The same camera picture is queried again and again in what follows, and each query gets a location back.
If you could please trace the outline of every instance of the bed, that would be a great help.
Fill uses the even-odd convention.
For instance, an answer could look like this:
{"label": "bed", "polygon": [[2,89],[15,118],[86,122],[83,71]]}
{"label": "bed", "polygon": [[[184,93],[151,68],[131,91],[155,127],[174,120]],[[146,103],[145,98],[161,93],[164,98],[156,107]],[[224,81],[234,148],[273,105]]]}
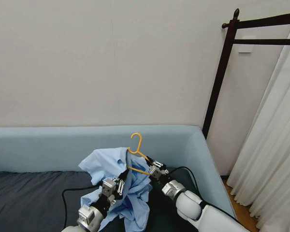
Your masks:
{"label": "bed", "polygon": [[[78,168],[94,149],[131,147],[143,136],[142,152],[169,167],[187,166],[197,178],[195,188],[185,170],[174,177],[208,202],[234,216],[228,195],[205,138],[195,126],[109,126],[78,128],[0,128],[0,232],[58,232],[64,223],[61,192],[90,186],[90,176]],[[181,219],[156,183],[149,196],[146,231],[195,231]],[[80,197],[91,190],[67,192],[67,225],[76,225]],[[116,218],[102,231],[124,231]]]}

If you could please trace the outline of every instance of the light blue shirt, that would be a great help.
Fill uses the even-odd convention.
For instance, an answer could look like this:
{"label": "light blue shirt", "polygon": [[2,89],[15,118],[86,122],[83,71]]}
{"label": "light blue shirt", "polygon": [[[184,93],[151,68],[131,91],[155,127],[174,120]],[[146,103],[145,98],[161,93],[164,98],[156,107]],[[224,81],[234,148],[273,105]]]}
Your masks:
{"label": "light blue shirt", "polygon": [[[126,147],[97,149],[86,157],[79,167],[88,172],[91,183],[97,184],[107,178],[118,177],[126,167],[130,166],[148,172],[148,165],[143,157],[127,152]],[[100,230],[119,216],[125,220],[126,232],[141,232],[146,228],[149,207],[148,194],[152,189],[147,175],[130,170],[123,188],[123,199],[117,200],[110,207],[107,217],[102,221]],[[101,187],[81,197],[81,206],[90,205],[99,198]]]}

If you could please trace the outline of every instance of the dark wooden rack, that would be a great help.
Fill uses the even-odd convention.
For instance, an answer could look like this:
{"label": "dark wooden rack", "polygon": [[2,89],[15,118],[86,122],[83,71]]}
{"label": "dark wooden rack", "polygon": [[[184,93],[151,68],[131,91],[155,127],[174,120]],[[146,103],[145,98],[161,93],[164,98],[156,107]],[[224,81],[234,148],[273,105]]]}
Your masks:
{"label": "dark wooden rack", "polygon": [[290,45],[290,39],[251,39],[251,40],[238,40],[235,39],[236,31],[238,29],[245,28],[258,28],[268,26],[278,26],[290,24],[290,14],[283,14],[274,17],[261,18],[248,21],[238,20],[240,11],[236,9],[233,15],[233,19],[229,23],[222,24],[222,28],[228,28],[226,38],[223,44],[220,61],[217,68],[217,73],[212,89],[212,94],[207,107],[207,112],[202,128],[202,132],[205,138],[208,136],[209,128],[214,115],[215,107],[217,104],[219,92],[221,89],[224,74],[226,72],[228,61],[230,58],[233,44],[261,44],[261,45]]}

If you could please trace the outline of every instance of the sheer curtain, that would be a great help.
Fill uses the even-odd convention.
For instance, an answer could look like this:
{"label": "sheer curtain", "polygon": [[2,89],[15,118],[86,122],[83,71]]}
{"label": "sheer curtain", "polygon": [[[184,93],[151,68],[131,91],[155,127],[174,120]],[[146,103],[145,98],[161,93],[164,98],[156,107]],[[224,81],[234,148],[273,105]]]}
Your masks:
{"label": "sheer curtain", "polygon": [[238,203],[252,204],[261,232],[290,232],[290,46],[282,50],[227,184]]}

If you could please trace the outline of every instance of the rack finial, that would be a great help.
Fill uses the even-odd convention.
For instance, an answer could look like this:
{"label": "rack finial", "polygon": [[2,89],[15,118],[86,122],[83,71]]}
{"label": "rack finial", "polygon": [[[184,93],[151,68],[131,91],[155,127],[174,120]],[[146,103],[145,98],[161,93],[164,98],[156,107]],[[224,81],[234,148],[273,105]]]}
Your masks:
{"label": "rack finial", "polygon": [[240,9],[236,9],[233,14],[233,19],[237,19],[238,15],[240,14]]}

